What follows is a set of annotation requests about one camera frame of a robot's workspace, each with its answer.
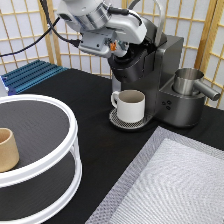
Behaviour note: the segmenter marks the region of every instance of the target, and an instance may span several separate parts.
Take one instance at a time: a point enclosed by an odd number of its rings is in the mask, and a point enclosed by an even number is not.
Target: white mug
[[[111,95],[111,102],[117,108],[117,117],[121,121],[136,123],[144,118],[145,95],[142,92],[137,90],[115,91]]]

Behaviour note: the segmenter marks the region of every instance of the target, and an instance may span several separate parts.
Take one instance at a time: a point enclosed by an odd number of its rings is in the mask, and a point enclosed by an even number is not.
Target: black coffee machine
[[[218,100],[220,94],[204,84],[201,89],[198,88],[200,91],[192,85],[190,94],[174,90],[184,39],[162,33],[160,44],[156,47],[157,27],[146,18],[142,21],[148,30],[143,43],[131,44],[123,58],[113,55],[108,60],[113,71],[113,90],[143,92],[146,97],[145,113],[151,118],[181,128],[196,125],[201,118],[206,96]],[[197,76],[185,74],[183,81],[194,81]]]

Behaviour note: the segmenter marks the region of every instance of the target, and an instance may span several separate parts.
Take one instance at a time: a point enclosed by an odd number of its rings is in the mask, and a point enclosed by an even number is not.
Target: shoji screen
[[[18,51],[43,33],[38,0],[0,0],[0,54]],[[0,58],[0,75],[36,59],[53,62],[48,48],[42,39],[23,53]]]
[[[217,3],[201,70],[207,84],[222,93],[218,102],[208,100],[207,104],[224,110],[224,0]]]

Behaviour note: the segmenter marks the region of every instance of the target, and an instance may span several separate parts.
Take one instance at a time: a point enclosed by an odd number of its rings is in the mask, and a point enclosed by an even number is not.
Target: black tray surface
[[[10,187],[0,188],[0,222],[34,215],[57,201],[70,186],[75,162],[68,153],[43,174]]]
[[[23,100],[0,104],[0,128],[13,131],[20,160],[14,169],[32,164],[57,148],[69,131],[65,112],[50,103]]]

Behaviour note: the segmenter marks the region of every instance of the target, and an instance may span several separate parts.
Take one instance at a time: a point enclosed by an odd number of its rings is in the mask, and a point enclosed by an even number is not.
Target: textured gray placemat
[[[0,104],[0,128],[13,131],[20,160],[14,169],[27,166],[57,148],[69,131],[63,110],[36,100]]]
[[[119,178],[114,187],[107,194],[105,199],[98,206],[96,211],[88,219],[86,222],[87,224],[106,224],[109,222],[113,213],[116,211],[142,170],[146,167],[149,160],[165,138],[176,141],[190,148],[194,148],[208,155],[212,155],[216,158],[224,159],[224,152],[218,149],[158,127],[136,158]]]
[[[165,139],[110,224],[223,223],[224,161]]]

